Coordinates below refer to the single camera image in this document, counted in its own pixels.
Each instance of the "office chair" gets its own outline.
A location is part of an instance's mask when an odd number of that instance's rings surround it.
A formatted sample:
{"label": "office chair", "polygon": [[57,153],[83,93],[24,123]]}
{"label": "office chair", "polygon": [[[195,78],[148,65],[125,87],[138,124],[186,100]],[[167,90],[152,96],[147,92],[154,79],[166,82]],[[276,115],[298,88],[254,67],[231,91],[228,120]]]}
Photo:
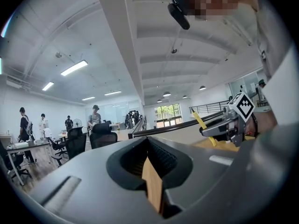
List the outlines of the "office chair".
{"label": "office chair", "polygon": [[61,138],[60,140],[56,140],[54,141],[51,137],[48,137],[47,138],[48,141],[51,143],[52,145],[52,148],[54,150],[59,150],[59,152],[57,152],[55,155],[59,155],[59,156],[63,156],[64,157],[64,154],[68,154],[67,151],[64,149],[65,148],[65,140],[64,142],[62,142],[63,138]]}
{"label": "office chair", "polygon": [[[85,151],[86,133],[82,133],[83,127],[72,128],[67,133],[67,141],[65,142],[66,151],[69,155],[69,160]],[[61,157],[52,157],[57,160],[61,166]]]}
{"label": "office chair", "polygon": [[[3,162],[6,166],[6,168],[8,170],[13,170],[13,166],[9,160],[9,157],[8,157],[8,153],[7,153],[7,150],[3,147],[2,145],[2,142],[0,141],[0,155],[3,159]],[[22,154],[14,154],[14,156],[12,156],[12,159],[14,161],[14,166],[16,167],[16,169],[18,170],[18,174],[21,176],[21,175],[28,175],[30,178],[32,178],[31,174],[29,173],[29,171],[24,168],[24,169],[21,169],[20,165],[21,163],[23,163],[24,161],[24,157]],[[12,177],[11,177],[11,181],[14,182],[13,178],[16,177],[16,174],[14,174]]]}
{"label": "office chair", "polygon": [[111,132],[109,123],[96,124],[90,135],[92,149],[107,146],[117,142],[117,134]]}

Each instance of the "yellow stick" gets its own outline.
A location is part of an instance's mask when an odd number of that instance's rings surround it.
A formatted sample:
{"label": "yellow stick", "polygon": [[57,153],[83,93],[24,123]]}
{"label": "yellow stick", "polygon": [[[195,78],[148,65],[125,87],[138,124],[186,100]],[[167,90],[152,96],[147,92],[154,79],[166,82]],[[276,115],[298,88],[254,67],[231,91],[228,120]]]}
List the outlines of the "yellow stick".
{"label": "yellow stick", "polygon": [[[195,117],[195,119],[198,121],[199,125],[206,129],[206,124],[202,121],[202,119],[199,117],[199,115],[192,109],[192,114]],[[216,140],[213,137],[209,137],[209,140],[213,144],[213,146],[217,146]]]}

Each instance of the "black headphone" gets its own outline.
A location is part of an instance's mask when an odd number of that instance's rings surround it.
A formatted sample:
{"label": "black headphone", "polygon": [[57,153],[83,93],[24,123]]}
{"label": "black headphone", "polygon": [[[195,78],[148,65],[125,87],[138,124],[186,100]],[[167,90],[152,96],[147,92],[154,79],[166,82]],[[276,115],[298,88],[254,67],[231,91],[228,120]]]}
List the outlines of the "black headphone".
{"label": "black headphone", "polygon": [[172,3],[168,5],[168,11],[171,16],[179,23],[184,30],[190,28],[190,24],[185,16],[187,16],[188,5],[185,0],[171,0]]}

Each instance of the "ceiling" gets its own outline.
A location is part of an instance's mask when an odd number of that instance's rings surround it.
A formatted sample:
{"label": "ceiling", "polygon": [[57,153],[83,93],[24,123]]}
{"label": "ceiling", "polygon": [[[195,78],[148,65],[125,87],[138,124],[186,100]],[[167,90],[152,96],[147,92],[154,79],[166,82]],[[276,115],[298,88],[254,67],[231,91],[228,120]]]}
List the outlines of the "ceiling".
{"label": "ceiling", "polygon": [[[25,0],[7,29],[3,72],[30,92],[72,102],[121,90],[152,105],[166,91],[171,101],[190,96],[211,69],[255,42],[247,6],[219,21],[190,18],[184,31],[169,15],[169,2]],[[81,60],[88,66],[60,75]],[[54,86],[42,91],[50,81]]]}

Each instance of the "floor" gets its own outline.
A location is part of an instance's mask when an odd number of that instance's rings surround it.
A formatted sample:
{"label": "floor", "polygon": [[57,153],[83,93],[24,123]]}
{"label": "floor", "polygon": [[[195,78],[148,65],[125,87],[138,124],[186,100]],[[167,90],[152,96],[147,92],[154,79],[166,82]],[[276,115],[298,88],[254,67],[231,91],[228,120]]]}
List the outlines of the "floor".
{"label": "floor", "polygon": [[[222,150],[230,150],[230,151],[238,151],[239,148],[235,147],[233,143],[226,144],[224,141],[217,142],[217,146],[213,147],[209,139],[203,140],[200,143],[194,144],[194,146],[202,147],[202,148],[216,148]],[[86,142],[85,150],[90,150],[91,145],[90,142]],[[52,163],[47,162],[47,157],[45,156],[45,152],[43,149],[36,149],[33,155],[37,158],[36,164],[24,165],[23,168],[27,168],[32,175],[32,178],[24,177],[24,186],[21,186],[17,178],[14,178],[14,184],[29,193],[31,189],[46,175],[50,174],[52,171],[57,169],[58,165],[55,160]],[[65,163],[68,159],[63,158],[61,163]],[[148,199],[154,206],[154,208],[159,211],[160,209],[160,200],[162,195],[162,180],[159,175],[156,173],[155,169],[151,165],[150,161],[147,159],[143,166],[143,174],[142,178],[147,181],[148,188]]]}

